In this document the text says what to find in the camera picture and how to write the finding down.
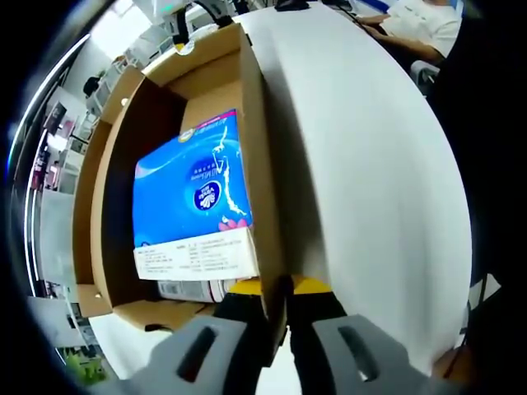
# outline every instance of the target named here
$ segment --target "blue tissue box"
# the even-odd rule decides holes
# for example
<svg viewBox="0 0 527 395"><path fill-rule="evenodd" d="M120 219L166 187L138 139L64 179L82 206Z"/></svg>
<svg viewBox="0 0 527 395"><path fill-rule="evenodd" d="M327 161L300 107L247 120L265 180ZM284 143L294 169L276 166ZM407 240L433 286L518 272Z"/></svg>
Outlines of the blue tissue box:
<svg viewBox="0 0 527 395"><path fill-rule="evenodd" d="M235 110L182 132L137 163L135 247L252 223Z"/></svg>

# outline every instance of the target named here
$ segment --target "yellow part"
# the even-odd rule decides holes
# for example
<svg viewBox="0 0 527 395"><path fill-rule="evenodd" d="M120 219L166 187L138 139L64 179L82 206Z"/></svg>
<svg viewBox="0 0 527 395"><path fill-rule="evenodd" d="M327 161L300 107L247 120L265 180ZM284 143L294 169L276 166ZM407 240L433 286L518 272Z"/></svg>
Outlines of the yellow part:
<svg viewBox="0 0 527 395"><path fill-rule="evenodd" d="M232 294L242 295L262 295L262 286L259 278L250 278L249 280L242 280L235 283L229 292Z"/></svg>
<svg viewBox="0 0 527 395"><path fill-rule="evenodd" d="M311 277L304 277L301 275L292 275L293 285L295 287L295 295L304 294L323 294L325 292L332 292L329 286L326 286L322 281ZM249 280L242 280L235 283L229 292L232 294L242 295L261 295L262 286L259 278L251 278Z"/></svg>
<svg viewBox="0 0 527 395"><path fill-rule="evenodd" d="M326 286L322 281L315 278L304 277L299 274L293 274L291 277L295 286L295 295L332 292L329 286Z"/></svg>

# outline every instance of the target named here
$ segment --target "person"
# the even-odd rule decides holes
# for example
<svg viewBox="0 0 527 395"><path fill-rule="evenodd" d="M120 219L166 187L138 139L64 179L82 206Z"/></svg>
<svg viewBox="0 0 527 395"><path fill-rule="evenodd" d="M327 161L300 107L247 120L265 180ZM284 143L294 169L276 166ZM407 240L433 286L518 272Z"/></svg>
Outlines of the person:
<svg viewBox="0 0 527 395"><path fill-rule="evenodd" d="M357 21L407 72L416 60L441 63L461 26L461 16L449 0L398 0L387 14Z"/></svg>
<svg viewBox="0 0 527 395"><path fill-rule="evenodd" d="M84 95L86 95L87 99L93 95L93 92L99 89L99 81L100 77L90 77L86 80L84 87L82 87L82 91L84 92Z"/></svg>

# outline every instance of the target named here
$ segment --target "desk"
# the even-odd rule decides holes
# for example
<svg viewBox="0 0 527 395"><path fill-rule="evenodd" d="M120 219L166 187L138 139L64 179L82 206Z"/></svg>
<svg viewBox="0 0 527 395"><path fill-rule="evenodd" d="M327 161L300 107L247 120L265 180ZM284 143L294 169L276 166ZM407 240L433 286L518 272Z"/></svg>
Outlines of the desk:
<svg viewBox="0 0 527 395"><path fill-rule="evenodd" d="M471 267L469 211L441 126L399 65L321 3L235 19L268 86L288 263L329 281L349 314L430 371L456 339ZM116 320L91 322L127 377L166 335L128 335Z"/></svg>

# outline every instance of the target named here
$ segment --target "logo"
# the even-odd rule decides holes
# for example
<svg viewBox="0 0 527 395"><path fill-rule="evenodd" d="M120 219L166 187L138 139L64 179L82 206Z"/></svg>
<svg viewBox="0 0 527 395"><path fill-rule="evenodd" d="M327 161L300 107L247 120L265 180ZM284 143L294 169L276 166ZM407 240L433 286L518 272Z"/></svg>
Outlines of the logo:
<svg viewBox="0 0 527 395"><path fill-rule="evenodd" d="M217 168L214 158L206 158L199 160L190 169L190 181L205 182L220 174L220 169Z"/></svg>
<svg viewBox="0 0 527 395"><path fill-rule="evenodd" d="M210 210L217 205L222 195L222 185L210 181L194 192L194 205L202 211Z"/></svg>
<svg viewBox="0 0 527 395"><path fill-rule="evenodd" d="M194 129L189 129L186 132L182 132L178 137L178 142L187 142L194 135Z"/></svg>

